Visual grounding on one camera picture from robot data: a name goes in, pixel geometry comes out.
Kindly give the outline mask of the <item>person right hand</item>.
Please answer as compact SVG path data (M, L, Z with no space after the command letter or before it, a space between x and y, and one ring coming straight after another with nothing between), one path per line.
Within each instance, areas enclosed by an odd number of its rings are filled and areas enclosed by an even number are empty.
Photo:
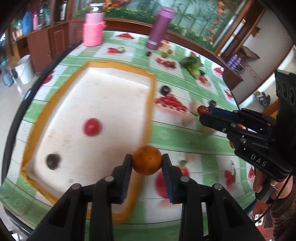
M253 191L255 193L259 193L263 189L264 185L267 183L267 178L268 177L265 173L263 173L259 169L255 170L255 178L253 182ZM285 180L283 180L282 182L270 180L269 186L273 189L273 192L270 195L271 199L275 200L279 193L279 199L286 198L293 189L293 179L292 177L285 178Z

